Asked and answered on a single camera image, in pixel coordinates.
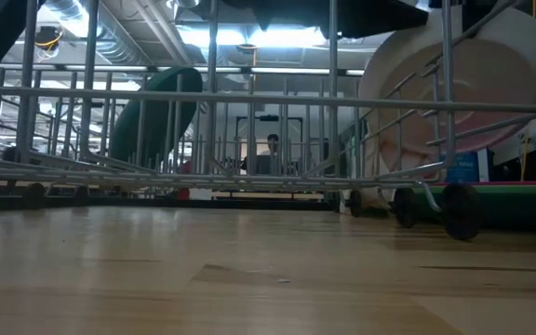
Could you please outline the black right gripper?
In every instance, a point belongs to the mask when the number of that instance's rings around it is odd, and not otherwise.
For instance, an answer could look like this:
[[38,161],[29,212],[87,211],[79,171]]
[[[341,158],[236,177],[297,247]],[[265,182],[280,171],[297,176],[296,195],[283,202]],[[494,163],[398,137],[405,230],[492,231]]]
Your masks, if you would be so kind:
[[[397,0],[337,0],[337,35],[361,38],[425,25],[429,13]],[[315,27],[329,37],[329,0],[234,0],[238,9],[249,9],[262,30],[284,21]]]

